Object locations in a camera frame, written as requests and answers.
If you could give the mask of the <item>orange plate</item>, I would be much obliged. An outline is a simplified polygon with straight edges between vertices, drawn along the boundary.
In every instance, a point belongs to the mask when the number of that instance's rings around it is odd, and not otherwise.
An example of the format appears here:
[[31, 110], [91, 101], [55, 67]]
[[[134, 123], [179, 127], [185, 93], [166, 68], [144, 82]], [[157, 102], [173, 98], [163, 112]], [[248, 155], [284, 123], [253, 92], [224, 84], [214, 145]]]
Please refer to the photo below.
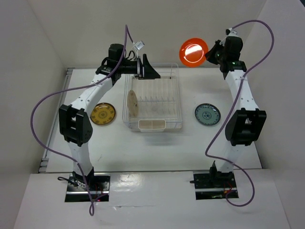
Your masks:
[[179, 49], [179, 59], [186, 67], [199, 67], [205, 62], [205, 54], [208, 51], [208, 45], [203, 39], [191, 38], [181, 45]]

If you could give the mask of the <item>cream patterned plate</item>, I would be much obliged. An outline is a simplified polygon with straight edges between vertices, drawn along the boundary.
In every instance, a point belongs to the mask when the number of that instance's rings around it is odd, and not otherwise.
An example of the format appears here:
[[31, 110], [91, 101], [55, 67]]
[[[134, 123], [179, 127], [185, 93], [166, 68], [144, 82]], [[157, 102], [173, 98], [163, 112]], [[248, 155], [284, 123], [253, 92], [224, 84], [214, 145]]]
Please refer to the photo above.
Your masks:
[[131, 117], [137, 117], [139, 113], [139, 106], [137, 96], [134, 90], [130, 90], [127, 96], [127, 105]]

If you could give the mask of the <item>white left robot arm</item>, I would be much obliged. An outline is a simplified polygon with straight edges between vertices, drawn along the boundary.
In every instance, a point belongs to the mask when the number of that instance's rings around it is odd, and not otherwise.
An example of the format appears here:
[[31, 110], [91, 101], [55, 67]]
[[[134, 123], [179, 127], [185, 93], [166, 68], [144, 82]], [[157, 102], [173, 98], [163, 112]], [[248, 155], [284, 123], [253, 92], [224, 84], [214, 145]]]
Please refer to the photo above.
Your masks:
[[111, 44], [106, 57], [96, 70], [93, 81], [70, 105], [59, 108], [60, 133], [68, 143], [73, 158], [73, 178], [83, 190], [94, 187], [94, 168], [90, 161], [88, 142], [93, 134], [90, 114], [99, 100], [115, 85], [122, 74], [134, 74], [140, 79], [158, 79], [160, 75], [150, 65], [147, 55], [136, 60], [125, 58], [122, 44]]

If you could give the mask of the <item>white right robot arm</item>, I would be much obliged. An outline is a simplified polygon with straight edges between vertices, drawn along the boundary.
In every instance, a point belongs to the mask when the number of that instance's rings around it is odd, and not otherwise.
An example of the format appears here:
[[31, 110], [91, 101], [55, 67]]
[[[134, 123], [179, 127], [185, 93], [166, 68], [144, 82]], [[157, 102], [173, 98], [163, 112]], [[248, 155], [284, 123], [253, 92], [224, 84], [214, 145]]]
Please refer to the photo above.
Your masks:
[[223, 159], [215, 156], [209, 170], [209, 183], [220, 187], [233, 178], [234, 164], [245, 148], [257, 141], [266, 121], [266, 112], [260, 110], [252, 96], [247, 80], [247, 68], [241, 61], [243, 41], [235, 35], [228, 35], [223, 41], [217, 40], [205, 55], [207, 61], [218, 64], [224, 80], [228, 83], [233, 106], [225, 119], [224, 131], [228, 142]]

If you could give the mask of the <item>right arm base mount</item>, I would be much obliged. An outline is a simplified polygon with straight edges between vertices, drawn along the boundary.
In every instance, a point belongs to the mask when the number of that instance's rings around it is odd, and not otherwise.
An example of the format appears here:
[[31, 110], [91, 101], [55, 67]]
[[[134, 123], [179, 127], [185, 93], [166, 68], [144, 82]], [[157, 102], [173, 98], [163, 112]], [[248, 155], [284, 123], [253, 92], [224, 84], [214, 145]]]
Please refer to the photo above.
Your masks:
[[217, 177], [211, 172], [194, 173], [189, 181], [194, 186], [196, 200], [239, 198], [234, 174]]

